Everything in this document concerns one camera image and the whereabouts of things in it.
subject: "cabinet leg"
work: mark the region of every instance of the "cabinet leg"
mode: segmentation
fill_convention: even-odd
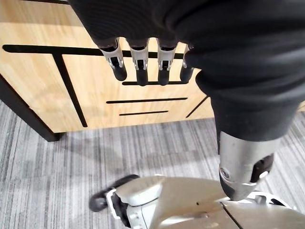
[[[62,133],[53,133],[45,123],[33,112],[25,101],[15,92],[0,74],[0,100],[2,100],[16,115],[33,128],[48,142],[60,139]]]

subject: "wooden cabinet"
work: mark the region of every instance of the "wooden cabinet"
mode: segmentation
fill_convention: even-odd
[[[0,1],[0,73],[53,133],[213,116],[195,83],[198,70],[188,84],[180,83],[185,44],[176,49],[181,54],[172,64],[172,84],[154,85],[157,59],[149,58],[150,85],[135,85],[130,57],[124,58],[128,76],[122,83],[71,7],[53,2]],[[120,44],[129,51],[124,38]],[[155,38],[149,52],[157,52]]]

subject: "gray carpet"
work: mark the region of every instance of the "gray carpet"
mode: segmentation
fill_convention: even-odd
[[[218,179],[213,119],[68,133],[48,143],[0,101],[0,228],[120,229],[89,196],[130,173]],[[305,114],[260,190],[305,213]]]

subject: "black rubber foot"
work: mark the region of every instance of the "black rubber foot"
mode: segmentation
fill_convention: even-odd
[[[95,193],[89,200],[89,208],[93,212],[99,212],[107,208],[106,194],[110,190]]]
[[[170,71],[168,70],[159,70],[158,74],[158,83],[162,86],[165,86],[168,84],[170,78]]]
[[[147,70],[137,70],[137,83],[140,86],[145,86],[148,84],[148,73]]]
[[[127,72],[126,72],[126,68],[125,68],[125,65],[123,65],[122,68],[120,67],[115,67],[113,70],[113,74],[115,76],[115,78],[118,80],[118,81],[124,81],[126,80],[127,78]]]
[[[99,211],[104,210],[108,206],[107,200],[106,200],[106,195],[111,189],[122,186],[137,178],[140,178],[140,177],[135,174],[125,176],[125,177],[115,181],[108,188],[106,188],[98,193],[95,193],[89,200],[89,209],[93,212],[99,212]]]
[[[193,71],[194,71],[194,68],[183,68],[183,66],[182,66],[181,71],[180,71],[181,82],[188,83],[192,77]]]

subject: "black line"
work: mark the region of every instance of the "black line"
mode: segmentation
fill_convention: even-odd
[[[38,1],[38,2],[47,2],[47,3],[57,3],[57,4],[69,5],[69,3],[67,1],[60,1],[60,0],[24,0],[24,1]]]
[[[188,84],[188,83],[183,83],[181,81],[169,81],[168,84],[177,85],[177,84]],[[122,82],[122,85],[134,86],[134,85],[138,85],[138,83],[136,81],[124,81],[124,82]],[[160,84],[158,81],[150,81],[147,83],[147,85],[160,85]]]
[[[149,111],[149,112],[139,112],[139,113],[126,113],[126,114],[119,114],[120,116],[126,115],[144,115],[144,114],[156,114],[156,113],[166,113],[168,111]]]
[[[65,62],[63,61],[61,54],[53,54],[54,61],[57,65],[57,68],[61,74],[62,80],[68,90],[69,96],[73,102],[73,105],[75,107],[75,110],[78,114],[78,117],[80,118],[81,124],[83,127],[88,127],[86,123],[86,119],[84,117],[84,114],[82,113],[80,103],[78,102],[75,90],[73,88],[71,79],[69,77]]]
[[[62,133],[53,133],[51,129],[30,109],[29,105],[18,95],[0,74],[0,99],[24,122],[48,142],[58,141]]]
[[[188,118],[207,98],[208,96],[206,96],[185,118]]]
[[[60,47],[60,46],[42,46],[42,45],[21,45],[21,44],[5,44],[2,46],[4,51],[17,53],[47,53],[47,54],[70,54],[70,55],[90,55],[103,56],[99,49],[92,48],[76,48],[76,47]],[[123,50],[123,57],[131,57],[132,54],[128,50]],[[148,58],[158,58],[157,52],[148,52]],[[175,53],[174,59],[183,59],[183,53]]]
[[[138,99],[138,100],[112,100],[107,101],[107,104],[127,104],[127,103],[145,103],[145,102],[159,102],[159,101],[173,101],[185,100],[187,98],[168,98],[168,99]]]
[[[231,215],[231,213],[228,211],[228,209],[225,207],[225,205],[222,203],[222,202],[220,202],[221,204],[222,204],[222,206],[223,206],[223,208],[224,208],[224,210],[225,210],[225,212],[229,215],[229,217],[233,220],[233,222],[237,225],[237,227],[239,228],[239,229],[243,229],[243,227],[236,221],[236,219]]]

